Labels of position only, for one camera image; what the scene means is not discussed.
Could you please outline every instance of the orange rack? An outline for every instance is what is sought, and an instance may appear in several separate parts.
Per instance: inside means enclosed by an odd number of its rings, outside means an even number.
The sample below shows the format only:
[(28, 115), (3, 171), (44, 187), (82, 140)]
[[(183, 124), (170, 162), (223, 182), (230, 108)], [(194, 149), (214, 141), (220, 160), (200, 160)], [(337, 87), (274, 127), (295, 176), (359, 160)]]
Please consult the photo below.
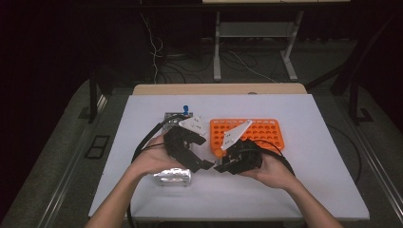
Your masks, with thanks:
[(241, 140), (249, 139), (251, 141), (255, 141), (258, 146), (272, 150), (276, 153), (278, 153), (278, 151), (272, 144), (274, 144), (279, 150), (282, 150), (284, 148), (284, 141), (282, 139), (277, 120), (213, 119), (210, 121), (210, 146), (216, 157), (220, 159), (226, 155), (226, 151), (221, 149), (224, 132), (245, 123), (247, 120), (251, 120), (252, 124), (240, 137)]

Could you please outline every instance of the floor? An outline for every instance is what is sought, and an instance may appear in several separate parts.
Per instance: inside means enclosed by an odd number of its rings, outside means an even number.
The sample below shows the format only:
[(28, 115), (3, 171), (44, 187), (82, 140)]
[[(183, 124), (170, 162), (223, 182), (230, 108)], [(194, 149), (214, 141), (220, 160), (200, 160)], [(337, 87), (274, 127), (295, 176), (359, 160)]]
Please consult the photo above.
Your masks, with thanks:
[[(167, 61), (159, 69), (160, 83), (213, 84), (213, 47), (203, 40), (201, 58), (190, 58), (170, 49)], [(279, 57), (284, 40), (259, 42), (224, 40), (221, 43), (221, 83), (288, 83), (287, 73)], [(298, 83), (307, 84), (338, 67), (355, 47), (354, 41), (297, 42), (291, 54)], [(371, 95), (359, 91), (359, 107), (366, 108), (373, 122), (354, 125), (346, 116), (348, 94), (332, 96), (333, 79), (308, 92), (314, 95), (320, 112), (331, 132), (341, 157), (353, 179), (362, 161), (357, 188), (370, 211), (370, 220), (343, 221), (345, 227), (403, 227), (401, 205), (403, 193), (403, 136), (374, 102)], [(88, 123), (88, 82), (72, 97), (66, 112), (56, 126), (38, 162), (32, 169), (1, 227), (83, 227), (100, 177), (132, 87), (116, 87), (111, 95), (101, 96), (99, 115)], [(84, 157), (96, 136), (108, 136), (106, 150), (99, 160)], [(380, 167), (374, 164), (379, 161)], [(159, 227), (269, 227), (260, 223), (161, 223)], [(156, 224), (142, 224), (155, 227)], [(284, 227), (301, 227), (301, 223), (285, 223)]]

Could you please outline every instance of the human arm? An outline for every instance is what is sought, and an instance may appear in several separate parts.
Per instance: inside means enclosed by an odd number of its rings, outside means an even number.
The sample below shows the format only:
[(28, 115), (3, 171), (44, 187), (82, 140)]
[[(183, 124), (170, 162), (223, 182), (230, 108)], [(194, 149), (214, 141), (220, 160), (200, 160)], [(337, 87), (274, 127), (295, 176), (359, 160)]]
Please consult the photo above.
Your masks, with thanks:
[(243, 172), (242, 175), (253, 178), (263, 184), (286, 191), (294, 200), (310, 228), (336, 228), (341, 224), (329, 211), (305, 188), (305, 186), (278, 160), (262, 155), (260, 169)]
[(180, 163), (167, 155), (163, 145), (157, 145), (160, 143), (163, 143), (163, 136), (152, 139), (148, 145), (156, 146), (149, 147), (128, 166), (121, 179), (88, 221), (86, 228), (121, 227), (134, 190), (143, 176), (159, 173), (165, 169), (182, 168)]

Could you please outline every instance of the human hand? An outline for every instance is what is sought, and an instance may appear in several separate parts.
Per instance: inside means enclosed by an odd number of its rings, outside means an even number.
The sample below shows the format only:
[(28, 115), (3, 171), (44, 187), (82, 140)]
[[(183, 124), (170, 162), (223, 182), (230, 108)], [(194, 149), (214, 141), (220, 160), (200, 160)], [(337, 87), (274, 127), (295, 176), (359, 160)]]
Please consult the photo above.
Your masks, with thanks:
[(261, 155), (263, 162), (260, 168), (252, 169), (243, 173), (242, 176), (253, 178), (272, 188), (281, 188), (286, 190), (294, 183), (297, 178), (276, 158), (270, 155)]
[(130, 165), (141, 170), (144, 175), (159, 173), (165, 169), (184, 168), (178, 161), (172, 159), (163, 145), (163, 135), (151, 139), (137, 159)]

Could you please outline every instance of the forearm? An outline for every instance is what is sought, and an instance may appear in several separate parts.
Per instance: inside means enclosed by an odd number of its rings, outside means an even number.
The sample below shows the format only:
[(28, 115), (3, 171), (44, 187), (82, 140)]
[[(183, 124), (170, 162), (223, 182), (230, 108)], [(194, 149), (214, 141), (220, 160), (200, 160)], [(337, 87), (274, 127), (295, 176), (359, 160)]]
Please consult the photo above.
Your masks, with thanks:
[(125, 211), (144, 174), (128, 168), (86, 227), (121, 227)]
[(285, 189), (297, 204), (310, 228), (342, 227), (330, 212), (297, 180), (291, 188)]

